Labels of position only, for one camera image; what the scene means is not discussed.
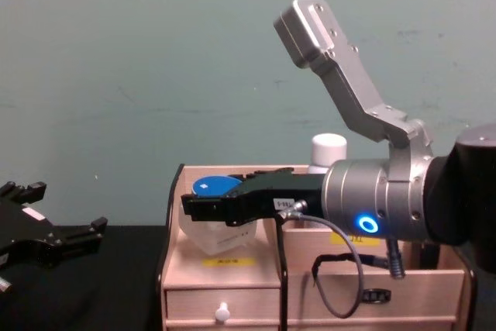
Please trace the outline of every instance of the plastic container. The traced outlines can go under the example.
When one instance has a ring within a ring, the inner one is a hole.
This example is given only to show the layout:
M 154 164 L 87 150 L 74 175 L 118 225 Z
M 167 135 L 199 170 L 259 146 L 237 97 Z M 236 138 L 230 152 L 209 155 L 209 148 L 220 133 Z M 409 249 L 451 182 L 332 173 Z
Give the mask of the plastic container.
M 326 174 L 338 160 L 346 159 L 346 139 L 335 133 L 320 133 L 312 138 L 312 162 L 308 166 L 309 174 Z M 316 222 L 305 222 L 305 228 L 323 228 Z
M 240 184 L 237 178 L 229 176 L 208 176 L 200 178 L 193 184 L 193 193 L 203 197 L 224 195 Z M 249 242 L 255 237 L 257 222 L 242 226 L 227 226 L 224 222 L 191 221 L 180 208 L 179 226 L 191 241 L 208 255 L 231 250 Z

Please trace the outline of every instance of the white bottle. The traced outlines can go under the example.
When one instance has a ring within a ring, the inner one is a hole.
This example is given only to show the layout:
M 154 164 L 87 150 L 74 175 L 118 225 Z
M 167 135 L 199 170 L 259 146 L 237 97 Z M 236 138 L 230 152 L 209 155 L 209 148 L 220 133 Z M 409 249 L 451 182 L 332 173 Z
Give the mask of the white bottle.
M 309 174 L 326 174 L 338 160 L 346 159 L 346 139 L 335 133 L 320 133 L 312 138 L 312 162 L 308 166 Z M 305 228 L 324 228 L 324 226 L 305 222 Z

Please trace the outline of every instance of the blue led ring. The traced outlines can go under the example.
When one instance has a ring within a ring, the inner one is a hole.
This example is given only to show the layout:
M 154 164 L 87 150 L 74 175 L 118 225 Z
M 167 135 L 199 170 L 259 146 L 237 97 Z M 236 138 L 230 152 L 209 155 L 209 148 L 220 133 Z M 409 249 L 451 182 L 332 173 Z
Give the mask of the blue led ring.
M 368 216 L 360 217 L 358 225 L 367 233 L 376 233 L 379 230 L 379 226 L 375 220 Z

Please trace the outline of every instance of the black tabletop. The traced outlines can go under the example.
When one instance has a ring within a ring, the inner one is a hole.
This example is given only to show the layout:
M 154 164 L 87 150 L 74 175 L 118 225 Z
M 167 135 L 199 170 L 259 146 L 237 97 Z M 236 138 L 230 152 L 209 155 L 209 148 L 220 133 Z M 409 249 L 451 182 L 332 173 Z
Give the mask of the black tabletop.
M 154 278 L 164 235 L 163 226 L 110 226 L 95 255 L 50 270 L 1 271 L 14 290 L 0 294 L 0 330 L 157 329 Z

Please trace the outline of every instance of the wooden drawer cabinet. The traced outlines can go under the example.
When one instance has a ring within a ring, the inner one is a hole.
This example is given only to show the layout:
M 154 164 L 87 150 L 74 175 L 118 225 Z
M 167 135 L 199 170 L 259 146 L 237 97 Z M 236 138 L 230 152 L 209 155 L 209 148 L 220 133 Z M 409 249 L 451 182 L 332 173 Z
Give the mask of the wooden drawer cabinet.
M 281 316 L 281 269 L 274 223 L 257 222 L 255 239 L 215 257 L 203 254 L 179 229 L 181 196 L 195 180 L 213 174 L 248 174 L 287 166 L 184 167 L 178 174 L 167 217 L 167 255 L 159 275 L 164 331 L 276 331 Z M 305 172 L 306 166 L 294 167 Z M 348 319 L 337 319 L 322 303 L 310 270 L 325 253 L 347 252 L 328 229 L 284 226 L 288 263 L 288 330 L 290 331 L 463 331 L 470 321 L 474 284 L 467 265 L 443 247 L 437 270 L 415 269 L 412 246 L 401 243 L 406 277 L 393 280 L 388 271 L 364 267 L 365 288 L 391 291 L 385 304 L 362 304 Z M 359 242 L 361 253 L 385 256 L 383 240 Z M 328 300 L 345 311 L 354 300 L 354 263 L 323 263 L 319 277 Z M 226 303 L 229 318 L 216 320 Z

